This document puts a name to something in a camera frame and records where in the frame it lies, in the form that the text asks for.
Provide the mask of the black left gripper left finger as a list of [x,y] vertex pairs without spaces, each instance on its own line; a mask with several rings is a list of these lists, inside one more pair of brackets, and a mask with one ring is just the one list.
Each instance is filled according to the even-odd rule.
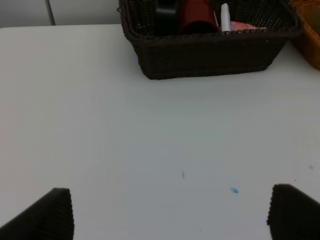
[[68,188],[53,188],[0,228],[2,240],[72,240],[74,233]]

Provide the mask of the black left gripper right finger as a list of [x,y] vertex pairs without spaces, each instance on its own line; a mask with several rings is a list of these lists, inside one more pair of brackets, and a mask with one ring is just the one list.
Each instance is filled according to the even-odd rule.
[[273,240],[318,240],[320,203],[290,184],[276,184],[266,223]]

